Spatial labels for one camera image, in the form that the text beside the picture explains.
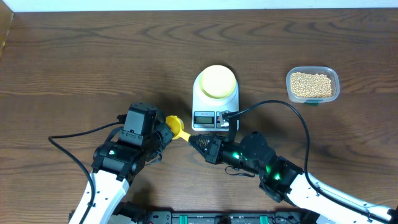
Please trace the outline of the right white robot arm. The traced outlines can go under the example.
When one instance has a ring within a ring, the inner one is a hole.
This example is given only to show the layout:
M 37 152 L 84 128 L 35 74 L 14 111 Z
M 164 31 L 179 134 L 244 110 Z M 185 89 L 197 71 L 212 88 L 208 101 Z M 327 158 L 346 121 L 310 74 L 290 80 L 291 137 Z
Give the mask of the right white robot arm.
M 277 156 L 265 137 L 254 132 L 241 142 L 218 134 L 190 136 L 188 143 L 211 164 L 227 164 L 258 175 L 259 188 L 276 202 L 285 201 L 335 223 L 397 223 L 397 210 L 365 202 L 316 179 Z

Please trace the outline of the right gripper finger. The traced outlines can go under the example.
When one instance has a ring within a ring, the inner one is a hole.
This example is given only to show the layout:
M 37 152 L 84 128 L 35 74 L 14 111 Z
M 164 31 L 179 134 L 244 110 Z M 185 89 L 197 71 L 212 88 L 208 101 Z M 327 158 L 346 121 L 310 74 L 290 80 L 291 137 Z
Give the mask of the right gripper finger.
M 198 135 L 191 135 L 189 137 L 188 143 L 191 146 L 201 146 L 207 145 L 214 139 L 220 139 L 221 135 L 219 134 L 198 134 Z
M 214 152 L 212 151 L 213 141 L 192 141 L 189 144 L 197 150 L 197 152 L 204 159 L 214 159 Z

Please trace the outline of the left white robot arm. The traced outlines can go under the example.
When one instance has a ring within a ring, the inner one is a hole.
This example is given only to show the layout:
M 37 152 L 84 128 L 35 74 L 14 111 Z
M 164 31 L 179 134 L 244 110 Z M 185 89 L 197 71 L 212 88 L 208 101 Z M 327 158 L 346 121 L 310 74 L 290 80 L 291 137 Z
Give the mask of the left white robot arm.
M 88 184 L 69 223 L 107 223 L 127 194 L 135 176 L 162 160 L 162 151 L 174 133 L 164 113 L 145 103 L 133 103 L 118 116 L 122 126 L 114 128 L 93 155 Z

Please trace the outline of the yellow measuring scoop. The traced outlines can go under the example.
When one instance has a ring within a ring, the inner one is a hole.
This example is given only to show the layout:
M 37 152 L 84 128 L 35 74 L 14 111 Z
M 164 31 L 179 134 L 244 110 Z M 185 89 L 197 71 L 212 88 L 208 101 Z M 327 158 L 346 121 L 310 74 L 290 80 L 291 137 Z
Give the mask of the yellow measuring scoop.
M 185 126 L 183 121 L 175 115 L 170 115 L 166 117 L 166 124 L 170 127 L 171 131 L 174 134 L 173 140 L 183 139 L 188 142 L 190 138 L 190 134 L 184 131 Z

